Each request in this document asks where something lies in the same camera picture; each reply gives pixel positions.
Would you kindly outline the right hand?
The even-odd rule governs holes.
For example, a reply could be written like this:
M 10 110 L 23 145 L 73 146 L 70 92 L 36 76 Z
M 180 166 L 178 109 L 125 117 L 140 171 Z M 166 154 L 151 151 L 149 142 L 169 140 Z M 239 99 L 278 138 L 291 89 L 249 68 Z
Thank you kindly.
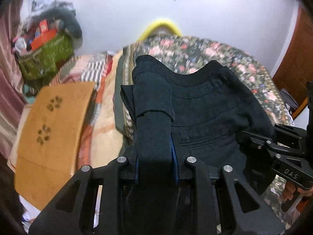
M 283 200 L 284 201 L 292 200 L 295 192 L 299 192 L 300 194 L 304 194 L 305 197 L 312 196 L 312 188 L 310 188 L 309 190 L 303 190 L 301 188 L 298 188 L 292 181 L 287 181 L 285 183 L 285 188 L 282 192 Z

